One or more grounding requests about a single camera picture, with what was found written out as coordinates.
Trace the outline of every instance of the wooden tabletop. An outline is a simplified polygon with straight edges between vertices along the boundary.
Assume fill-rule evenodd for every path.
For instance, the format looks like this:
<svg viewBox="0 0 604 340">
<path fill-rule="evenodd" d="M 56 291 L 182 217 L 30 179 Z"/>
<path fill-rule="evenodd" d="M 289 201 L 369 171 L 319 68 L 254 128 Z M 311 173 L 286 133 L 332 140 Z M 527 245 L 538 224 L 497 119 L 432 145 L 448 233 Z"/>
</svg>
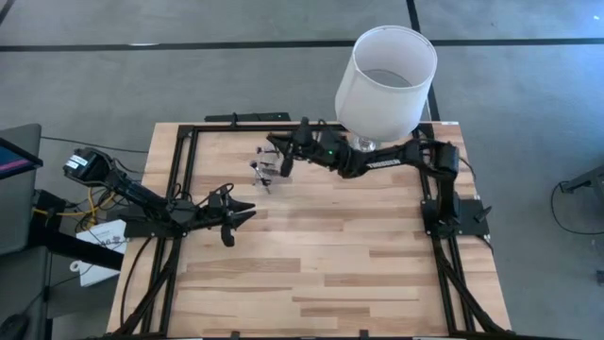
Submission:
<svg viewBox="0 0 604 340">
<path fill-rule="evenodd" d="M 459 125 L 433 126 L 436 139 L 450 141 L 467 157 Z M 162 196 L 177 127 L 156 125 L 145 167 L 143 185 Z M 193 201 L 232 182 L 232 196 L 256 203 L 258 213 L 234 233 L 233 248 L 223 246 L 219 229 L 198 230 L 183 241 L 168 335 L 358 336 L 360 329 L 374 336 L 447 334 L 432 245 L 423 232 L 418 171 L 397 166 L 341 179 L 297 161 L 291 177 L 281 178 L 268 195 L 252 185 L 249 167 L 257 158 L 256 146 L 266 145 L 266 134 L 199 135 Z M 183 150 L 180 169 L 187 142 Z M 465 165 L 456 190 L 461 197 L 476 194 Z M 508 329 L 490 249 L 473 236 L 458 240 L 468 288 L 493 320 Z M 134 240 L 127 247 L 108 332 L 119 327 L 126 275 L 142 243 Z M 155 240 L 134 270 L 126 315 L 146 292 L 154 251 Z M 451 291 L 462 329 L 459 297 Z M 162 294 L 158 301 L 152 330 L 159 324 Z"/>
</svg>

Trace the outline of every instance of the black metal frame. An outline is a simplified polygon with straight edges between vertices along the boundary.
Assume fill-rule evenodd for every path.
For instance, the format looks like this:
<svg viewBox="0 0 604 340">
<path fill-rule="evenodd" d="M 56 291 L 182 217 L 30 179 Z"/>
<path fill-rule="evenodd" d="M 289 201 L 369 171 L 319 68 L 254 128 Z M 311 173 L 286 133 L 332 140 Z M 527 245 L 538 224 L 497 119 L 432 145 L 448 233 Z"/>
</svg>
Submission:
<svg viewBox="0 0 604 340">
<path fill-rule="evenodd" d="M 8 12 L 14 5 L 16 0 L 8 0 L 6 4 L 0 9 L 0 25 L 7 17 Z M 408 12 L 411 19 L 411 28 L 420 32 L 419 18 L 417 9 L 415 7 L 414 0 L 407 0 Z M 486 40 L 431 40 L 434 46 L 531 46 L 531 45 L 581 45 L 581 44 L 604 44 L 604 38 L 563 38 L 563 39 L 486 39 Z M 185 43 L 157 43 L 157 44 L 69 44 L 69 45 L 2 45 L 0 46 L 0 53 L 2 52 L 91 52 L 91 51 L 157 51 L 157 50 L 215 50 L 215 49 L 258 49 L 258 48 L 330 48 L 330 47 L 351 47 L 355 43 L 355 40 L 312 40 L 312 41 L 281 41 L 281 42 L 185 42 Z M 434 121 L 440 120 L 440 114 L 436 103 L 436 97 L 433 87 L 430 87 L 428 92 L 428 107 L 430 110 L 430 117 Z M 291 126 L 279 126 L 271 127 L 271 130 L 289 130 L 295 125 Z M 174 187 L 176 184 L 176 174 L 178 172 L 179 161 L 182 156 L 182 146 L 184 140 L 187 137 L 192 138 L 192 143 L 189 148 L 189 156 L 187 158 L 186 170 L 185 170 L 185 183 L 183 183 L 183 192 L 186 193 L 190 189 L 191 176 L 193 171 L 193 159 L 196 150 L 197 134 L 202 131 L 231 131 L 234 130 L 234 126 L 216 126 L 216 127 L 194 127 L 194 126 L 180 126 L 178 129 L 178 136 L 176 139 L 175 153 L 172 162 L 172 168 L 168 181 L 168 188 L 166 195 L 172 196 L 174 193 Z M 420 129 L 426 129 L 430 132 L 431 129 L 427 126 L 420 126 Z M 236 127 L 238 131 L 259 131 L 266 130 L 262 129 L 261 126 L 247 126 L 247 127 Z M 414 136 L 419 134 L 419 131 L 414 131 Z M 420 181 L 423 189 L 424 201 L 429 202 L 432 197 L 430 194 L 430 188 L 428 184 L 428 178 L 425 174 L 420 173 Z M 435 249 L 435 257 L 438 257 L 438 253 L 442 253 L 442 241 L 436 234 L 430 235 L 432 239 L 432 245 Z M 180 248 L 180 240 L 173 242 L 173 247 L 176 250 Z M 461 266 L 461 259 L 459 254 L 459 246 L 455 235 L 452 235 L 448 240 L 448 247 L 451 253 L 451 261 L 454 272 L 456 273 L 457 279 L 461 283 L 464 282 L 463 269 Z M 159 278 L 161 271 L 161 260 L 166 249 L 166 239 L 158 239 L 156 252 L 154 256 L 154 266 L 151 273 L 151 280 L 149 286 L 154 286 Z M 445 309 L 445 318 L 449 334 L 457 334 L 459 336 L 468 335 L 467 333 L 456 331 L 457 327 L 455 324 L 455 317 L 453 315 L 453 308 L 451 304 L 450 292 L 447 283 L 447 276 L 439 267 L 438 270 L 439 283 L 441 285 L 443 305 Z M 162 337 L 167 333 L 168 322 L 170 317 L 172 299 L 173 299 L 173 288 L 176 280 L 176 271 L 170 274 L 167 280 L 167 293 L 164 296 L 163 311 L 161 316 L 161 322 L 159 332 L 149 332 L 151 324 L 151 315 L 153 304 L 149 306 L 146 313 L 143 316 L 142 333 L 139 335 L 132 335 L 129 338 L 142 338 L 157 336 Z M 474 319 L 471 316 L 470 308 L 468 304 L 462 302 L 462 310 L 464 315 L 465 328 L 468 331 L 474 329 Z M 482 335 L 489 336 L 489 338 L 505 338 L 505 334 L 481 334 L 472 333 L 476 338 L 480 338 Z M 231 339 L 238 339 L 239 335 L 236 332 L 233 333 Z M 369 335 L 367 332 L 361 332 L 361 339 L 368 339 Z M 382 337 L 382 339 L 408 339 L 409 337 Z M 338 337 L 332 337 L 329 339 L 344 339 Z"/>
<path fill-rule="evenodd" d="M 51 253 L 77 259 L 89 264 L 120 270 L 124 254 L 74 236 L 59 232 L 65 201 L 44 190 L 39 192 L 36 209 L 49 212 L 48 215 L 34 213 L 29 222 L 28 247 L 44 246 Z"/>
<path fill-rule="evenodd" d="M 189 192 L 189 190 L 191 189 L 191 181 L 192 181 L 192 177 L 193 177 L 193 164 L 195 161 L 195 154 L 196 154 L 196 150 L 197 150 L 199 133 L 229 132 L 229 131 L 239 131 L 239 132 L 243 132 L 243 131 L 266 131 L 266 132 L 269 132 L 269 131 L 293 131 L 297 127 L 298 127 L 297 123 L 283 124 L 283 125 L 272 125 L 272 124 L 238 125 L 238 124 L 235 124 L 234 122 L 232 124 L 224 124 L 224 125 L 180 126 L 178 129 L 178 134 L 177 134 L 177 139 L 176 139 L 175 153 L 174 153 L 174 157 L 173 157 L 173 161 L 172 161 L 172 169 L 170 171 L 170 177 L 169 177 L 169 181 L 168 181 L 167 195 L 171 195 L 173 193 L 172 188 L 174 188 L 176 186 L 176 174 L 178 172 L 180 159 L 182 157 L 182 148 L 184 145 L 184 140 L 186 138 L 191 138 L 191 142 L 189 144 L 189 151 L 188 151 L 188 155 L 187 155 L 187 159 L 186 159 L 186 163 L 185 163 L 184 179 L 182 182 L 183 195 L 186 195 Z M 318 125 L 315 125 L 315 127 L 317 129 L 322 128 L 322 126 L 318 126 Z M 345 131 L 345 128 L 339 124 L 331 125 L 331 127 L 336 130 L 339 130 L 339 131 Z M 413 138 L 420 137 L 419 131 L 424 132 L 429 138 L 434 137 L 431 124 L 420 124 L 418 129 L 416 129 L 413 132 L 413 134 L 412 134 Z M 420 172 L 420 182 L 422 185 L 424 201 L 430 200 L 431 193 L 430 193 L 428 177 L 426 176 L 426 174 L 424 174 L 422 172 Z M 436 233 L 431 234 L 428 237 L 430 237 L 432 240 L 434 256 L 438 263 L 439 257 L 440 256 L 444 257 L 442 239 Z M 456 235 L 453 234 L 453 235 L 447 236 L 447 239 L 448 239 L 448 243 L 449 243 L 449 251 L 451 254 L 453 270 L 455 272 L 456 277 L 461 282 L 461 284 L 465 284 L 463 268 L 461 265 L 461 256 L 460 256 L 460 252 L 459 252 L 459 246 L 457 244 Z M 150 286 L 154 286 L 155 288 L 157 288 L 157 279 L 159 276 L 159 272 L 162 270 L 165 242 L 166 242 L 165 239 L 159 239 L 158 245 L 156 247 L 156 253 L 155 253 L 155 258 L 154 258 L 153 267 L 152 267 L 152 276 L 151 276 L 151 281 L 150 281 Z M 173 262 L 171 263 L 173 271 L 169 274 L 169 277 L 166 281 L 166 290 L 165 290 L 166 293 L 164 295 L 163 302 L 162 302 L 163 308 L 162 308 L 160 322 L 159 322 L 159 334 L 167 335 L 167 332 L 168 332 L 168 325 L 170 322 L 170 315 L 171 315 L 171 311 L 172 311 L 172 303 L 173 303 L 173 298 L 174 298 L 174 288 L 175 288 L 175 283 L 176 283 L 176 266 L 177 266 L 177 261 L 178 261 L 177 257 L 179 256 L 181 242 L 182 242 L 182 239 L 175 239 L 173 241 L 173 249 L 170 252 L 170 258 L 173 260 Z M 442 298 L 443 298 L 443 307 L 444 307 L 444 312 L 445 312 L 446 326 L 447 326 L 449 335 L 452 335 L 459 331 L 458 331 L 458 328 L 456 325 L 455 315 L 454 315 L 454 311 L 453 311 L 453 304 L 452 304 L 448 280 L 447 280 L 447 273 L 438 265 L 437 265 L 437 269 L 438 269 L 437 272 L 438 272 L 439 284 L 441 287 L 441 293 L 442 293 Z M 461 300 L 461 306 L 462 306 L 462 310 L 463 310 L 465 330 L 468 332 L 474 332 L 476 330 L 475 325 L 474 325 L 474 317 L 472 315 L 472 312 L 470 311 L 470 307 L 468 306 L 468 303 L 464 299 Z M 143 325 L 141 328 L 141 333 L 149 333 L 149 331 L 150 331 L 149 328 L 150 328 L 150 324 L 151 324 L 151 315 L 152 315 L 152 308 L 148 308 L 143 317 Z M 316 339 L 351 339 L 351 338 L 358 338 L 358 337 L 317 337 Z M 409 339 L 409 337 L 373 337 L 373 338 Z M 272 340 L 294 339 L 294 337 L 290 337 L 290 338 L 275 337 L 275 338 L 271 338 L 271 339 Z"/>
</svg>

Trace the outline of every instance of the robotic arm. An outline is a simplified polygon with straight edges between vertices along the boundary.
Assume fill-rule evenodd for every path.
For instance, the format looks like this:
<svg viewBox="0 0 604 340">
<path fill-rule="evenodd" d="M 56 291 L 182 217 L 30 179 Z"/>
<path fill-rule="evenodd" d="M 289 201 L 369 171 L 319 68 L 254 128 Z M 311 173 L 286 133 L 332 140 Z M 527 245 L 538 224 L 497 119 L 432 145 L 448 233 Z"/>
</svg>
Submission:
<svg viewBox="0 0 604 340">
<path fill-rule="evenodd" d="M 192 230 L 221 226 L 223 243 L 233 247 L 235 239 L 231 231 L 256 214 L 247 212 L 254 204 L 230 196 L 232 184 L 210 192 L 205 206 L 156 195 L 118 169 L 109 155 L 91 147 L 77 149 L 63 171 L 68 179 L 88 187 L 105 187 L 139 207 L 138 212 L 120 216 L 126 221 L 125 237 L 177 238 Z"/>
<path fill-rule="evenodd" d="M 412 139 L 373 152 L 355 150 L 345 136 L 325 125 L 313 136 L 309 119 L 303 118 L 300 127 L 288 134 L 269 134 L 266 139 L 284 157 L 280 175 L 288 177 L 294 160 L 313 162 L 337 171 L 344 179 L 360 177 L 368 171 L 397 165 L 411 165 L 436 179 L 438 185 L 438 221 L 459 224 L 459 197 L 454 181 L 459 171 L 459 149 L 451 143 Z"/>
</svg>

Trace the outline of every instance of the small object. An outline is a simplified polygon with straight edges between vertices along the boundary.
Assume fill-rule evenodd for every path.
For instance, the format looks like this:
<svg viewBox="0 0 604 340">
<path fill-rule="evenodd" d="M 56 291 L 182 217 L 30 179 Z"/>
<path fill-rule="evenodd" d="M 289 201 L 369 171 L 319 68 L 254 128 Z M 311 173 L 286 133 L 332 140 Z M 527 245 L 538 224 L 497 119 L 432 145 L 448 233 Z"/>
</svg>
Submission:
<svg viewBox="0 0 604 340">
<path fill-rule="evenodd" d="M 257 154 L 261 154 L 261 153 L 274 153 L 274 154 L 277 154 L 277 157 L 279 157 L 279 151 L 277 149 L 265 149 L 265 148 L 262 148 L 260 146 L 256 147 L 256 153 Z"/>
<path fill-rule="evenodd" d="M 251 161 L 249 163 L 249 166 L 251 166 L 252 169 L 254 169 L 254 171 L 256 171 L 256 179 L 258 179 L 262 183 L 262 185 L 266 189 L 266 192 L 268 194 L 271 194 L 271 191 L 268 189 L 268 186 L 271 185 L 271 180 L 264 177 L 264 175 L 262 174 L 261 170 L 258 168 L 258 162 L 257 161 Z"/>
<path fill-rule="evenodd" d="M 0 325 L 0 339 L 21 340 L 27 331 L 29 318 L 25 314 L 13 314 Z"/>
</svg>

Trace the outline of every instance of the lamp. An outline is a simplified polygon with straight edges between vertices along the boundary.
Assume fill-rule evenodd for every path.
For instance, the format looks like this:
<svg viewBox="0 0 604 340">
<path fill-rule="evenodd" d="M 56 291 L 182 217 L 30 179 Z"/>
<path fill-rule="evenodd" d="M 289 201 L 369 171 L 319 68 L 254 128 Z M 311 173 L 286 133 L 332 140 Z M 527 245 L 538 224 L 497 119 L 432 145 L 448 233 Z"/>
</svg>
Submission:
<svg viewBox="0 0 604 340">
<path fill-rule="evenodd" d="M 436 62 L 430 41 L 412 29 L 385 25 L 357 39 L 335 100 L 353 147 L 372 151 L 417 127 Z"/>
</svg>

